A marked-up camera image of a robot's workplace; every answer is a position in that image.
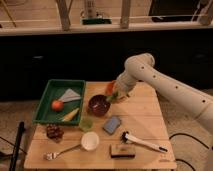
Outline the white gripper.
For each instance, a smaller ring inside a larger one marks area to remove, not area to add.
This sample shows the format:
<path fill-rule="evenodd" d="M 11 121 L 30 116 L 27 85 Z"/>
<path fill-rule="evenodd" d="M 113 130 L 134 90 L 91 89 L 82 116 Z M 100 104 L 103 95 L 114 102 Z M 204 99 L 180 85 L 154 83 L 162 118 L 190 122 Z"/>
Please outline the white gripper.
<path fill-rule="evenodd" d="M 136 86 L 137 80 L 127 72 L 121 73 L 115 82 L 116 91 L 114 93 L 114 102 L 119 103 L 122 100 L 125 101 L 130 98 L 128 94 Z"/>

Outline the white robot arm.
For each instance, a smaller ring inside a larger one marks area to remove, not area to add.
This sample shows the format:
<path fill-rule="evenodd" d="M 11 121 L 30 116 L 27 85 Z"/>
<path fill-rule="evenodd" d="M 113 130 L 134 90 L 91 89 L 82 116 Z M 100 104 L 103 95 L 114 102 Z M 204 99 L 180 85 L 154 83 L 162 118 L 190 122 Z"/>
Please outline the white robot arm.
<path fill-rule="evenodd" d="M 160 73 L 154 65 L 155 59 L 150 53 L 127 58 L 113 91 L 120 97 L 126 96 L 138 81 L 144 81 L 162 96 L 186 109 L 211 134 L 204 171 L 213 171 L 213 96 Z"/>

